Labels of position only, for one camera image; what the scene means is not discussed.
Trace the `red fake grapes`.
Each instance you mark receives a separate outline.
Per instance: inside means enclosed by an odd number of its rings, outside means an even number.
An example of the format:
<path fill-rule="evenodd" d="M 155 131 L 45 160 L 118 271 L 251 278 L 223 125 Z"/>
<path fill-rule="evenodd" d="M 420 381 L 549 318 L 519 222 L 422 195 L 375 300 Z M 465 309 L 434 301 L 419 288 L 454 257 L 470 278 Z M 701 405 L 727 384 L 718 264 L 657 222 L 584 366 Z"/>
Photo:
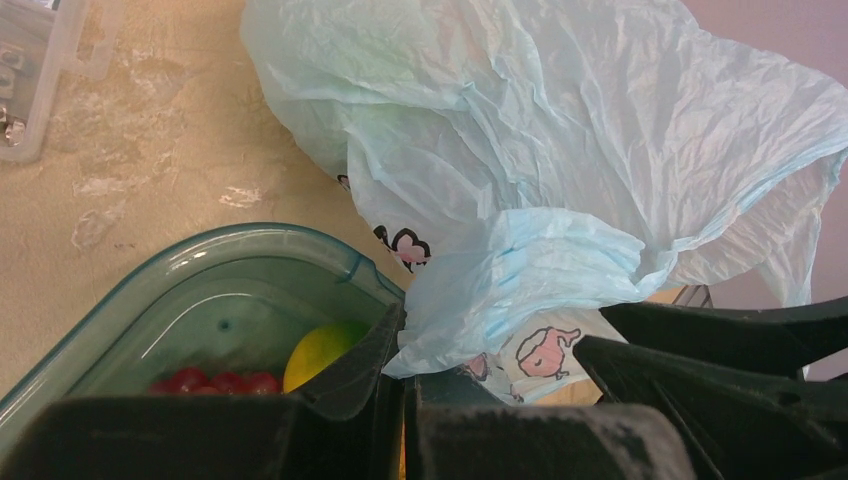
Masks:
<path fill-rule="evenodd" d="M 243 395 L 276 394 L 282 392 L 279 381 L 269 372 L 237 374 L 231 371 L 208 376 L 197 367 L 186 367 L 173 375 L 151 384 L 151 394 Z"/>

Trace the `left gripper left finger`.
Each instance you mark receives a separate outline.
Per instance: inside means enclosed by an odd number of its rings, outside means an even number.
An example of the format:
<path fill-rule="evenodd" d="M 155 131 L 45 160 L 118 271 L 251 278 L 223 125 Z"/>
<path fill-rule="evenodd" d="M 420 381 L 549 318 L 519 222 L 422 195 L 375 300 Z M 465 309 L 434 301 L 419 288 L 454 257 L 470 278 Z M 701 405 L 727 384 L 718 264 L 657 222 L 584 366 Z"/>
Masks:
<path fill-rule="evenodd" d="M 404 313 L 290 394 L 78 397 L 48 406 L 5 479 L 394 479 L 403 385 L 382 375 Z"/>

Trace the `clear plastic screw box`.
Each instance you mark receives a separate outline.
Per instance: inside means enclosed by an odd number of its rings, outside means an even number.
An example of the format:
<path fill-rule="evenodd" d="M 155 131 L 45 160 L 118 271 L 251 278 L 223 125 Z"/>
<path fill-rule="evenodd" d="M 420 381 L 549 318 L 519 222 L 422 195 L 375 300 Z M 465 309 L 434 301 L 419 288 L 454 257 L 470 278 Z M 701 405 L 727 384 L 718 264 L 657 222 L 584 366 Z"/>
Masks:
<path fill-rule="evenodd" d="M 39 156 L 63 72 L 106 76 L 123 1 L 1 3 L 1 160 Z"/>

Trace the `teal plastic tub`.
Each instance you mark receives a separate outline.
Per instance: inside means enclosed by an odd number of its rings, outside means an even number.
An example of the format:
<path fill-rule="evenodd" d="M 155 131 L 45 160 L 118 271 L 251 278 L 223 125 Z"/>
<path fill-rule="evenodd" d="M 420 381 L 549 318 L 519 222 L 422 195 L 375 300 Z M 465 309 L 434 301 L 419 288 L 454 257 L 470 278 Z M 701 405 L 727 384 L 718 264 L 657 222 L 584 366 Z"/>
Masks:
<path fill-rule="evenodd" d="M 375 324 L 404 293 L 344 242 L 303 226 L 213 229 L 119 282 L 1 402 L 1 449 L 66 396 L 137 395 L 185 367 L 281 374 L 298 341 Z"/>

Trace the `green yellow fake mango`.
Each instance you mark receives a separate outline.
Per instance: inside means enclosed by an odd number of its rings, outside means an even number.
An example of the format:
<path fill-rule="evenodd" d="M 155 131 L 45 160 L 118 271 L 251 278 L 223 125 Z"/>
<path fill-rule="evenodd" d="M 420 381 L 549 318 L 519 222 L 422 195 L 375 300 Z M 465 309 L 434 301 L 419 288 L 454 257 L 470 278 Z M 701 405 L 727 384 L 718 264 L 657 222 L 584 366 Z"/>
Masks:
<path fill-rule="evenodd" d="M 350 351 L 370 330 L 357 321 L 322 325 L 308 332 L 295 346 L 282 377 L 282 392 L 290 393 Z"/>

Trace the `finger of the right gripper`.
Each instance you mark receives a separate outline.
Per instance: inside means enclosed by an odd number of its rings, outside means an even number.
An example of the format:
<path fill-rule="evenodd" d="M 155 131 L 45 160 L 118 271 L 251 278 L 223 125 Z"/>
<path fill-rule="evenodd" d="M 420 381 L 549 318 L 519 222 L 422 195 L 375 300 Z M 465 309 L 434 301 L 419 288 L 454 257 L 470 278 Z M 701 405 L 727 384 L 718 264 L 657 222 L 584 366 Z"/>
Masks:
<path fill-rule="evenodd" d="M 844 479 L 847 385 L 740 371 L 587 336 L 573 354 L 606 400 L 660 411 L 701 479 Z"/>
<path fill-rule="evenodd" d="M 604 307 L 600 314 L 631 344 L 787 378 L 847 347 L 845 297 L 771 310 L 642 302 Z"/>

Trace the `light blue plastic bag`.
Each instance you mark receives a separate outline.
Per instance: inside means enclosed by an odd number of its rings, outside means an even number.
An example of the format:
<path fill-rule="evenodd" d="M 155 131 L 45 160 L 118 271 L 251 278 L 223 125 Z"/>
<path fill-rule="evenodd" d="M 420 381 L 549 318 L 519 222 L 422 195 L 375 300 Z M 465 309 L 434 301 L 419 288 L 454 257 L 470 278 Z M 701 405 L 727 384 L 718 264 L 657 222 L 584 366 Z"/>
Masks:
<path fill-rule="evenodd" d="M 679 1 L 250 1 L 297 145 L 415 276 L 393 378 L 537 400 L 586 378 L 600 309 L 757 271 L 811 300 L 847 92 Z"/>

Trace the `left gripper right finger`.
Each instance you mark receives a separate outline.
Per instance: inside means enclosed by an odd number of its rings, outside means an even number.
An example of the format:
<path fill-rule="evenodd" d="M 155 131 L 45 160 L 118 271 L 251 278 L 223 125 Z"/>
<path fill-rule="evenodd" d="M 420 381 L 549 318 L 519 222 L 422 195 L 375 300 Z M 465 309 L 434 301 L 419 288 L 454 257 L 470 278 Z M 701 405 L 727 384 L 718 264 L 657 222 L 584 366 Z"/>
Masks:
<path fill-rule="evenodd" d="M 633 404 L 509 406 L 455 371 L 407 379 L 411 479 L 693 479 L 680 435 Z"/>

